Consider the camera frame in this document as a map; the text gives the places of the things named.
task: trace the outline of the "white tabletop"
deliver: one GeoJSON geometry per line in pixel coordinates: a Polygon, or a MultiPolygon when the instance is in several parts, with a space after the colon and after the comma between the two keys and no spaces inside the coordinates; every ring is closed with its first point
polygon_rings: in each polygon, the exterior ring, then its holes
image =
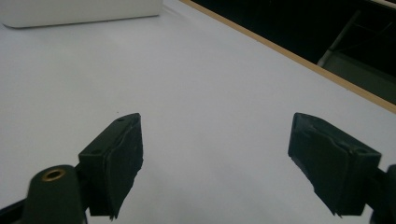
{"type": "Polygon", "coordinates": [[[368,223],[368,207],[334,217],[288,157],[295,112],[396,163],[394,114],[177,0],[159,17],[0,26],[0,73],[0,207],[135,112],[145,162],[114,223],[368,223]]]}

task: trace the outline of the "white table surface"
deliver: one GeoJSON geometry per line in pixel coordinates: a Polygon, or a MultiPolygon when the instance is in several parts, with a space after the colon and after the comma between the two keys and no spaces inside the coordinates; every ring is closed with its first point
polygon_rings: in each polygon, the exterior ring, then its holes
{"type": "Polygon", "coordinates": [[[145,162],[114,223],[368,223],[369,207],[334,217],[288,157],[295,112],[396,163],[394,114],[177,0],[159,17],[0,26],[0,74],[0,207],[135,112],[145,162]]]}

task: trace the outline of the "white box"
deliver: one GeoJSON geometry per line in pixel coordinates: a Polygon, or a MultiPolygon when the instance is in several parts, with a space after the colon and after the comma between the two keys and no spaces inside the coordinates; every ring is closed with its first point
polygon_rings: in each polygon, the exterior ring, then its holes
{"type": "Polygon", "coordinates": [[[0,22],[22,28],[155,16],[163,0],[0,0],[0,22]]]}

